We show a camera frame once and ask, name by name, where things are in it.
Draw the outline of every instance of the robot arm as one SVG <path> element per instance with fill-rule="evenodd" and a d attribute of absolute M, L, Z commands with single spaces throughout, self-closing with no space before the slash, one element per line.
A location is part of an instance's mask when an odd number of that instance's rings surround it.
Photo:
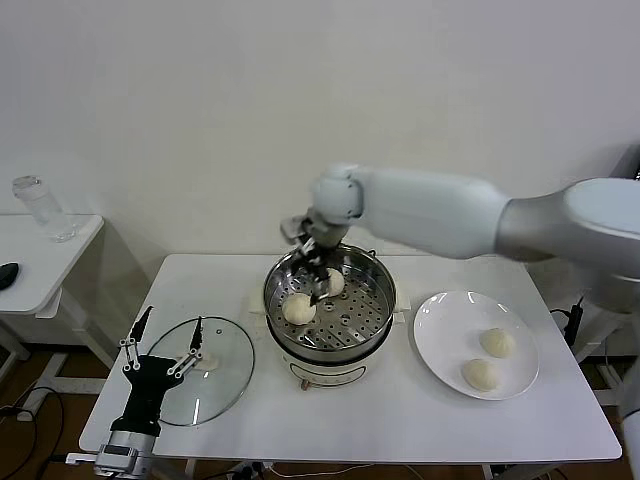
<path fill-rule="evenodd" d="M 599 178 L 536 198 L 512 199 L 482 180 L 455 175 L 339 166 L 312 187 L 313 207 L 295 242 L 337 245 L 352 225 L 448 258 L 498 253 L 522 261 L 552 256 L 640 278 L 640 183 Z"/>

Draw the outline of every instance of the black object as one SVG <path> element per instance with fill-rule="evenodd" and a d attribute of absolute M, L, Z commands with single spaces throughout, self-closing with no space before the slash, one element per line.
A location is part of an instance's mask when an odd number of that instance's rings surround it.
<path fill-rule="evenodd" d="M 202 347 L 202 317 L 198 317 L 196 329 L 193 331 L 193 337 L 191 337 L 189 351 L 200 350 L 200 347 Z"/>
<path fill-rule="evenodd" d="M 582 320 L 582 314 L 584 313 L 584 309 L 580 306 L 583 298 L 584 297 L 580 298 L 578 303 L 571 307 L 570 312 L 560 308 L 551 310 L 551 313 L 560 312 L 569 319 L 567 326 L 564 327 L 564 339 L 570 347 L 573 347 L 573 344 L 576 342 L 576 336 L 578 335 L 578 329 L 580 328 L 580 321 Z"/>
<path fill-rule="evenodd" d="M 140 342 L 140 340 L 142 340 L 142 334 L 144 333 L 144 329 L 147 326 L 147 320 L 149 320 L 149 314 L 151 313 L 152 309 L 153 306 L 149 305 L 142 316 L 136 321 L 136 323 L 133 324 L 130 337 L 133 338 L 136 342 Z"/>
<path fill-rule="evenodd" d="M 0 290 L 4 290 L 13 285 L 16 281 L 18 272 L 20 271 L 20 265 L 17 263 L 7 263 L 0 267 Z"/>
<path fill-rule="evenodd" d="M 175 365 L 172 358 L 140 356 L 140 369 L 124 372 L 131 383 L 131 393 L 124 407 L 124 413 L 111 424 L 111 431 L 142 433 L 157 437 L 160 435 L 160 407 L 164 395 L 170 388 L 182 383 L 184 377 L 167 375 L 167 370 Z"/>

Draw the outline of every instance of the cable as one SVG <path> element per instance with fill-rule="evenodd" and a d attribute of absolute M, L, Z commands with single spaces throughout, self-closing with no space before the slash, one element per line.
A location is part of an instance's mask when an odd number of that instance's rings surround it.
<path fill-rule="evenodd" d="M 36 419 L 33 416 L 33 413 L 31 413 L 29 410 L 20 409 L 20 411 L 27 412 L 29 413 L 29 415 L 31 415 L 31 423 L 33 423 L 33 440 L 31 442 L 31 448 L 29 449 L 29 453 L 27 454 L 27 456 L 22 460 L 22 462 L 20 462 L 20 465 L 18 465 L 10 473 L 2 477 L 0 480 L 8 480 L 9 478 L 13 477 L 16 473 L 18 473 L 22 469 L 22 467 L 24 467 L 27 464 L 27 462 L 31 460 L 31 456 L 33 455 L 33 452 L 36 449 L 36 443 L 38 442 L 38 424 L 36 423 Z"/>
<path fill-rule="evenodd" d="M 567 476 L 564 474 L 564 472 L 563 472 L 562 470 L 560 470 L 559 468 L 554 468 L 554 469 L 553 469 L 553 471 L 554 471 L 554 472 L 558 472 L 558 473 L 562 476 L 562 478 L 564 478 L 564 480 L 569 480 L 569 477 L 567 477 Z"/>
<path fill-rule="evenodd" d="M 233 475 L 234 473 L 238 473 L 238 472 L 234 472 L 233 470 L 229 470 L 228 472 L 220 472 L 220 473 L 216 473 L 214 475 L 209 475 L 208 477 L 201 478 L 200 480 L 209 480 L 211 478 L 224 477 L 226 475 Z"/>
<path fill-rule="evenodd" d="M 420 480 L 424 480 L 424 478 L 422 478 L 422 475 L 420 475 L 418 471 L 415 468 L 413 468 L 411 465 L 405 465 L 405 467 L 407 467 L 409 471 L 413 473 L 416 477 L 418 477 Z"/>
<path fill-rule="evenodd" d="M 20 401 L 20 399 L 23 398 L 27 393 L 35 392 L 36 390 L 47 390 L 47 391 L 53 393 L 56 396 L 56 398 L 58 399 L 58 405 L 60 405 L 60 428 L 58 429 L 58 436 L 56 438 L 56 443 L 53 444 L 53 448 L 51 449 L 51 452 L 49 453 L 47 458 L 45 458 L 42 461 L 42 463 L 40 464 L 40 466 L 38 467 L 38 471 L 36 472 L 36 476 L 34 477 L 35 480 L 40 480 L 42 478 L 42 476 L 44 475 L 45 470 L 49 466 L 49 461 L 51 460 L 51 457 L 53 456 L 53 454 L 58 449 L 58 445 L 60 444 L 60 439 L 62 438 L 62 432 L 64 431 L 64 404 L 62 403 L 62 396 L 58 392 L 56 392 L 53 388 L 50 388 L 50 387 L 33 387 L 33 388 L 30 388 L 29 390 L 27 390 L 25 393 L 23 393 L 21 395 L 21 397 L 18 399 L 18 401 Z"/>
<path fill-rule="evenodd" d="M 34 477 L 35 480 L 40 480 L 42 478 L 42 476 L 44 475 L 45 470 L 47 469 L 47 466 L 49 465 L 49 461 L 51 459 L 51 457 L 53 456 L 53 454 L 55 453 L 55 451 L 58 448 L 58 445 L 60 444 L 60 439 L 62 438 L 62 432 L 64 431 L 64 404 L 62 403 L 62 396 L 56 392 L 53 388 L 50 387 L 29 387 L 27 388 L 19 397 L 18 399 L 15 401 L 15 403 L 13 404 L 14 408 L 17 408 L 17 404 L 24 399 L 24 397 L 26 397 L 29 393 L 31 392 L 35 392 L 36 390 L 47 390 L 51 393 L 53 393 L 57 400 L 58 400 L 58 404 L 60 405 L 60 429 L 58 430 L 58 436 L 56 438 L 56 442 L 53 445 L 53 448 L 51 449 L 51 453 L 47 456 L 47 458 L 45 458 L 42 463 L 40 464 L 40 466 L 38 467 L 38 470 L 36 472 L 36 476 Z M 20 411 L 22 412 L 28 412 L 29 415 L 31 415 L 31 419 L 35 425 L 36 423 L 36 419 L 33 415 L 33 413 L 31 413 L 29 410 L 24 410 L 24 409 L 20 409 Z M 33 455 L 33 451 L 35 449 L 35 441 L 34 441 L 34 448 L 31 449 L 31 451 L 29 452 L 29 456 L 25 459 L 24 463 L 26 464 L 30 459 L 31 456 Z M 2 478 L 0 480 L 5 480 L 6 478 L 9 478 L 11 475 L 13 475 L 15 472 L 11 473 L 8 477 Z"/>
<path fill-rule="evenodd" d="M 568 310 L 563 310 L 561 308 L 554 308 L 553 310 L 549 310 L 549 313 L 556 313 L 556 312 L 560 312 L 566 315 L 567 318 L 569 318 L 569 316 L 571 315 L 571 313 Z"/>
<path fill-rule="evenodd" d="M 38 379 L 36 378 L 33 382 L 31 382 L 31 384 L 24 390 L 24 392 L 22 392 L 20 394 L 20 396 L 18 397 L 18 400 L 20 400 L 25 393 L 27 393 L 29 391 L 30 388 L 32 388 L 36 382 L 38 381 Z M 4 407 L 12 407 L 13 405 L 4 405 Z M 7 417 L 2 417 L 2 420 L 0 420 L 0 425 L 2 425 L 4 423 L 4 421 L 7 419 Z"/>
<path fill-rule="evenodd" d="M 356 465 L 355 467 L 349 467 L 349 468 L 345 468 L 344 470 L 338 470 L 337 472 L 318 472 L 318 473 L 303 473 L 303 474 L 299 474 L 299 475 L 285 475 L 284 473 L 280 473 L 280 472 L 276 472 L 276 470 L 273 468 L 275 466 L 275 464 L 273 466 L 271 466 L 271 471 L 276 474 L 279 477 L 282 478 L 300 478 L 300 477 L 319 477 L 319 476 L 323 476 L 323 475 L 341 475 L 343 473 L 347 473 L 351 470 L 355 470 L 356 468 L 367 468 L 367 467 L 373 467 L 373 463 L 368 463 L 366 465 Z"/>
<path fill-rule="evenodd" d="M 607 339 L 609 337 L 605 337 L 604 339 L 604 363 L 607 366 L 607 368 L 609 368 L 609 355 L 607 355 Z"/>

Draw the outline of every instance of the small white side table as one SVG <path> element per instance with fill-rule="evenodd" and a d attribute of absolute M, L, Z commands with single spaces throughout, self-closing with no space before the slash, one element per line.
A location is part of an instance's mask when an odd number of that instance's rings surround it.
<path fill-rule="evenodd" d="M 70 327 L 73 332 L 105 365 L 111 367 L 117 354 L 116 346 L 99 327 L 87 321 L 80 304 L 61 286 L 104 221 L 99 215 L 77 215 L 74 222 L 78 227 L 76 236 L 67 242 L 54 243 L 43 237 L 30 215 L 0 215 L 0 264 L 20 264 L 16 282 L 0 292 L 0 316 L 35 314 L 39 318 L 52 318 L 61 308 L 72 320 Z M 28 359 L 29 352 L 1 325 L 0 345 L 10 352 L 0 369 L 2 379 L 16 360 Z M 36 386 L 50 387 L 59 393 L 99 394 L 104 385 L 102 379 L 56 376 L 66 358 L 66 354 L 55 353 Z M 35 415 L 46 395 L 46 390 L 32 392 L 23 408 Z M 30 418 L 28 413 L 18 416 L 21 421 Z"/>

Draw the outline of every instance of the floor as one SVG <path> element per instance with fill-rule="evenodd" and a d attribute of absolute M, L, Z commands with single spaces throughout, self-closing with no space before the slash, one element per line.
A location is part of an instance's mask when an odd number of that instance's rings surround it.
<path fill-rule="evenodd" d="M 0 405 L 12 404 L 22 392 L 38 377 L 44 369 L 51 352 L 39 351 L 31 359 L 19 363 L 7 379 L 0 384 Z M 585 372 L 591 381 L 593 371 Z M 106 378 L 107 368 L 91 353 L 71 353 L 61 375 L 69 377 Z M 78 438 L 82 428 L 93 408 L 97 397 L 89 395 L 64 395 L 65 408 L 64 432 L 57 453 L 77 452 Z M 613 408 L 605 409 L 614 431 L 621 438 L 620 423 Z M 33 480 L 38 466 L 46 458 L 55 443 L 60 425 L 60 410 L 55 398 L 47 397 L 37 417 L 38 440 L 32 460 L 15 476 L 13 480 Z M 0 479 L 17 466 L 29 451 L 33 439 L 33 425 L 18 423 L 13 418 L 7 418 L 0 424 Z M 183 466 L 184 462 L 175 462 L 176 466 Z M 207 475 L 228 470 L 235 462 L 200 461 L 196 468 L 196 479 L 203 479 Z M 276 468 L 283 474 L 302 474 L 311 472 L 338 471 L 348 466 L 327 464 L 286 464 L 278 463 Z M 438 480 L 482 480 L 482 470 L 479 466 L 414 466 L 415 470 L 425 479 Z M 595 479 L 632 479 L 631 471 L 625 457 L 608 463 L 585 463 L 564 465 L 564 473 L 570 480 Z M 278 478 L 268 472 L 268 480 Z M 80 480 L 91 479 L 93 472 L 90 465 L 71 467 L 64 464 L 50 464 L 42 477 L 43 480 Z M 335 476 L 339 480 L 415 480 L 417 477 L 403 466 L 376 465 L 369 468 L 359 468 Z M 551 474 L 551 480 L 562 480 L 558 472 Z"/>

